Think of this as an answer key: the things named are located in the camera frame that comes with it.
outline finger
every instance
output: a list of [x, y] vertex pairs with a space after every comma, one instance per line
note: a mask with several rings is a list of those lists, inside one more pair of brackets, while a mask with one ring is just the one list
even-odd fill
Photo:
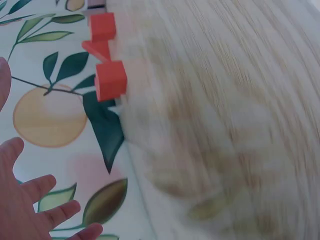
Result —
[[67, 240], [96, 240], [103, 231], [103, 227], [98, 223], [93, 223], [82, 231], [69, 237]]
[[11, 87], [11, 72], [7, 61], [0, 57], [0, 111], [5, 105]]
[[57, 206], [51, 210], [38, 213], [40, 220], [44, 223], [48, 231], [73, 217], [80, 211], [80, 204], [76, 200]]
[[0, 161], [6, 170], [12, 170], [24, 146], [24, 141], [20, 137], [12, 138], [0, 145]]
[[46, 175], [24, 182], [21, 187], [34, 204], [39, 202], [56, 184], [57, 181], [54, 176]]

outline red cube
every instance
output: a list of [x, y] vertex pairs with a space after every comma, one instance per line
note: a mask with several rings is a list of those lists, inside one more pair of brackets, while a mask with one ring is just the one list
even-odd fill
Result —
[[119, 98], [127, 91], [127, 74], [122, 61], [107, 61], [96, 65], [94, 85], [99, 102]]
[[93, 43], [114, 39], [117, 32], [115, 15], [110, 12], [91, 15], [90, 30]]
[[95, 56], [101, 62], [110, 61], [110, 51], [108, 40], [98, 41], [93, 43], [92, 41], [83, 41], [82, 47], [90, 54]]

